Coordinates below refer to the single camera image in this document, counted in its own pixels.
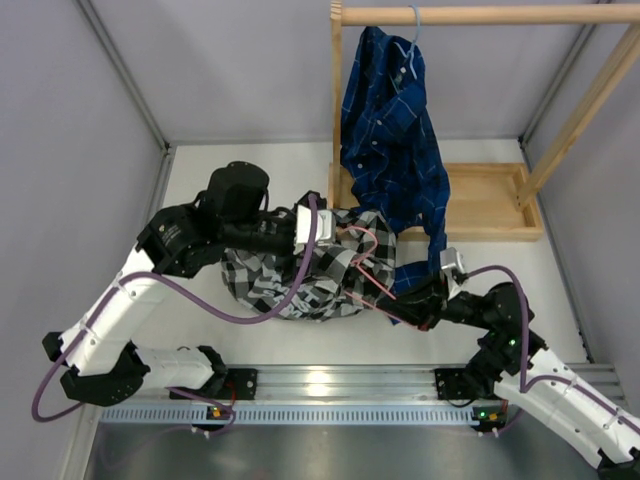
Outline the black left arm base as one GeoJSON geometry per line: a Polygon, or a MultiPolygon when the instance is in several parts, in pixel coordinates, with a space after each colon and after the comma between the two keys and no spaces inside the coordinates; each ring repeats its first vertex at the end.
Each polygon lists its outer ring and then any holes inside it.
{"type": "Polygon", "coordinates": [[[257,390],[258,370],[254,368],[230,368],[224,379],[218,378],[199,390],[181,387],[188,396],[171,391],[171,400],[187,400],[193,395],[213,399],[225,405],[233,406],[238,400],[254,400],[257,390]]]}

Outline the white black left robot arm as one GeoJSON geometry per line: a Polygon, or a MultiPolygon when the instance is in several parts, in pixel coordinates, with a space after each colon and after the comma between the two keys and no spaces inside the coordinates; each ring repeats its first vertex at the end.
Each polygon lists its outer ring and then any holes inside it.
{"type": "Polygon", "coordinates": [[[287,256],[294,218],[267,211],[269,176],[247,162],[216,169],[190,202],[159,210],[143,228],[114,282],[85,316],[43,339],[49,359],[64,367],[66,396],[113,406],[144,390],[181,389],[213,399],[223,393],[228,369],[210,346],[154,350],[132,337],[170,291],[232,248],[287,256]]]}

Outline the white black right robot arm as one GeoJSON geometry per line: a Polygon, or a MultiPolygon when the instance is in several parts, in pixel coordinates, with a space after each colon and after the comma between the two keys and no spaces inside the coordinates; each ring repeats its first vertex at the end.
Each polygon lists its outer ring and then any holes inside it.
{"type": "Polygon", "coordinates": [[[562,362],[546,342],[522,327],[529,310],[512,282],[480,296],[450,293],[429,279],[379,308],[422,331],[449,321],[485,330],[479,349],[461,371],[474,400],[497,397],[518,407],[570,444],[601,479],[639,476],[639,420],[562,362]]]}

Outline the black white checkered shirt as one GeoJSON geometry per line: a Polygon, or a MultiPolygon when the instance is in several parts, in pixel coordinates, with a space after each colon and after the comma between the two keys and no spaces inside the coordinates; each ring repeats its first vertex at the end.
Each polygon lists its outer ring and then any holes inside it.
{"type": "MultiPolygon", "coordinates": [[[[339,222],[367,218],[370,213],[386,222],[377,210],[333,209],[332,212],[337,230],[339,222]]],[[[339,264],[342,251],[336,241],[314,248],[307,273],[291,302],[278,314],[279,318],[315,322],[334,319],[332,305],[342,276],[339,264]]],[[[289,294],[301,262],[300,254],[279,258],[266,253],[228,249],[221,261],[222,281],[241,305],[258,314],[266,313],[289,294]]]]}

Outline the pink wire hanger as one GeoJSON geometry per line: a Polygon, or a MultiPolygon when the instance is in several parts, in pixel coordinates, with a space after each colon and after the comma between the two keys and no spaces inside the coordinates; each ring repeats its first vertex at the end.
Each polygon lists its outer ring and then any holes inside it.
{"type": "Polygon", "coordinates": [[[398,263],[397,235],[374,213],[339,222],[336,243],[343,248],[339,257],[342,276],[332,316],[346,318],[373,310],[387,315],[394,325],[401,323],[403,319],[387,304],[427,276],[427,263],[398,263]]]}

